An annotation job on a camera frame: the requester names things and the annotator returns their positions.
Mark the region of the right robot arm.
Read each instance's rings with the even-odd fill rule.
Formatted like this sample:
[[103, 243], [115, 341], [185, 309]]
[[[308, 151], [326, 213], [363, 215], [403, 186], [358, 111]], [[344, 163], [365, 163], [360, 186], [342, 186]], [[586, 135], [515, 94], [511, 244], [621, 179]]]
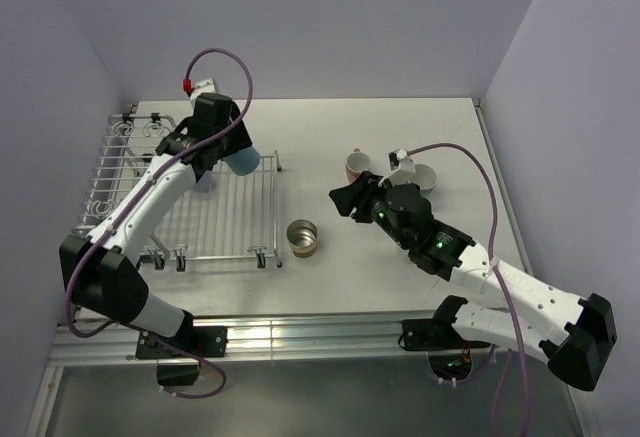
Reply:
[[490, 302], [482, 307], [464, 297], [447, 297], [433, 316], [438, 343], [522, 344], [562, 382], [582, 391], [595, 389], [617, 341], [606, 298], [565, 292], [490, 256], [471, 236], [437, 220], [415, 184], [393, 186], [365, 172], [329, 197], [341, 216], [377, 224], [422, 271]]

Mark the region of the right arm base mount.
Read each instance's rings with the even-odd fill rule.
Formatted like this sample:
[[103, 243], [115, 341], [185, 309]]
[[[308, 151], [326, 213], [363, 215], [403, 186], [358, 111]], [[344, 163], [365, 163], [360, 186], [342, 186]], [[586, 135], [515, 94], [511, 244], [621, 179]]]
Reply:
[[480, 377], [494, 362], [495, 346], [467, 341], [435, 319], [405, 319], [397, 344], [405, 352], [427, 355], [428, 376], [456, 389]]

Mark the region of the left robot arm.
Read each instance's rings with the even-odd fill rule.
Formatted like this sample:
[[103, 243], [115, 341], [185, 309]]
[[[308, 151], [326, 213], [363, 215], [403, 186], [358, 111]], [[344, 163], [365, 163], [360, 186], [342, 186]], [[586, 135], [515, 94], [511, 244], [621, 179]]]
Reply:
[[79, 306], [148, 332], [172, 356], [195, 346], [193, 315], [154, 295], [137, 265], [165, 215], [217, 162], [237, 175], [256, 169], [260, 155], [243, 123], [245, 113], [228, 96], [197, 96], [191, 116], [159, 142], [144, 174], [116, 208], [86, 236], [70, 235], [62, 242], [64, 319], [75, 336], [85, 335], [73, 323], [72, 309]]

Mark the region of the lilac cup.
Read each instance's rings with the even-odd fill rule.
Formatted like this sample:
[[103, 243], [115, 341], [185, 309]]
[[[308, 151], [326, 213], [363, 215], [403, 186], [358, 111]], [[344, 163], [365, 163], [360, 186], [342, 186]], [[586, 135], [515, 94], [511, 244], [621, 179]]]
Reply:
[[193, 190], [200, 194], [208, 194], [214, 187], [214, 174], [211, 171], [205, 172], [202, 177], [196, 182]]

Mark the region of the blue cup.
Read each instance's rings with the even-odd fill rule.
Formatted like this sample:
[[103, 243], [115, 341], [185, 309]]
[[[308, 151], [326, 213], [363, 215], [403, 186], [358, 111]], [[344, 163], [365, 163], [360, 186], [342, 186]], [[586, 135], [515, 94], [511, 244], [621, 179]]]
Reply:
[[224, 161], [236, 176], [247, 176], [257, 169], [261, 156], [253, 146], [249, 146], [227, 156]]

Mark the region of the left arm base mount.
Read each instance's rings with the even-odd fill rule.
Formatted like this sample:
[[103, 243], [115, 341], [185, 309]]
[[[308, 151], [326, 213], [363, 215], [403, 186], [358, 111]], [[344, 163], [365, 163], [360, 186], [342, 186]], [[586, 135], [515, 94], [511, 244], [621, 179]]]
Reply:
[[[140, 331], [135, 350], [138, 361], [156, 362], [156, 381], [160, 391], [172, 398], [201, 400], [217, 396], [226, 387], [226, 372], [213, 359], [223, 358], [228, 343], [228, 328], [220, 325], [196, 326], [187, 343]], [[187, 393], [203, 371], [213, 371], [220, 382], [216, 388], [201, 394]]]

